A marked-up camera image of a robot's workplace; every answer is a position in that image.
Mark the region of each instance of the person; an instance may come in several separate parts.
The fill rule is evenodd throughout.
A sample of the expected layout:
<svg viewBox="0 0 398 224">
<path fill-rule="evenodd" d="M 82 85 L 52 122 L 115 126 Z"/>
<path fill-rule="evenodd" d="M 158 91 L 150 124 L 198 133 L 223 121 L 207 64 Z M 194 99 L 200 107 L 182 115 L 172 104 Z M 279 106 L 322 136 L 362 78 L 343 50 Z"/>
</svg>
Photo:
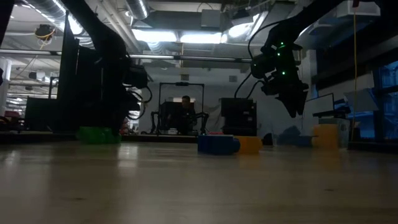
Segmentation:
<svg viewBox="0 0 398 224">
<path fill-rule="evenodd" d="M 193 127 L 197 124 L 195 117 L 196 112 L 191 105 L 191 98 L 189 96 L 182 97 L 182 107 L 176 109 L 173 113 L 170 113 L 167 117 L 169 123 L 172 121 L 177 131 L 180 134 L 188 134 L 192 131 Z"/>
</svg>

